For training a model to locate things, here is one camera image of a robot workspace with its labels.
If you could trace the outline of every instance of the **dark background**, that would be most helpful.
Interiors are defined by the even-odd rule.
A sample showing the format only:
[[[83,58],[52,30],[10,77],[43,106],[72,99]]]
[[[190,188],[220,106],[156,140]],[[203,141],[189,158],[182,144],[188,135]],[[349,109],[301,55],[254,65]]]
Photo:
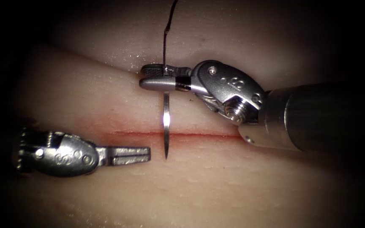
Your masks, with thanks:
[[[6,130],[12,121],[9,111],[10,94],[26,63],[27,53],[35,44],[50,43],[51,28],[59,23],[60,18],[66,13],[80,5],[105,4],[105,1],[88,2],[80,0],[0,1],[0,132]],[[326,18],[325,22],[332,25],[331,27],[335,25],[338,39],[338,48],[336,51],[334,50],[338,57],[336,59],[337,68],[346,72],[349,80],[361,82],[361,85],[365,86],[364,4],[352,1],[318,1],[315,3],[264,1],[263,4],[277,4],[279,7],[294,10],[302,9],[322,15]],[[360,107],[357,106],[356,111],[364,111],[364,108]],[[11,178],[12,175],[15,174],[12,172],[9,158],[4,156],[0,149],[0,223],[15,227],[20,225],[16,224],[15,218],[9,216],[9,207],[6,206],[3,185],[1,185],[6,178]],[[352,225],[365,226],[365,208],[362,208],[362,212],[362,223]]]

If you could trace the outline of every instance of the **surgical needle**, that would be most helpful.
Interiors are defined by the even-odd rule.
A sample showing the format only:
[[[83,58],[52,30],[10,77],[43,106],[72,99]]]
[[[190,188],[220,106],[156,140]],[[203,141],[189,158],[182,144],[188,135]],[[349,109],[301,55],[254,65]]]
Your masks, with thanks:
[[[171,6],[171,12],[169,17],[169,22],[167,23],[166,29],[164,30],[164,40],[163,40],[163,76],[167,75],[166,66],[166,37],[167,33],[170,31],[171,19],[173,18],[174,8],[178,0],[174,0]],[[170,92],[164,92],[164,113],[163,113],[163,127],[164,127],[164,153],[166,156],[169,155],[169,144],[170,144]]]

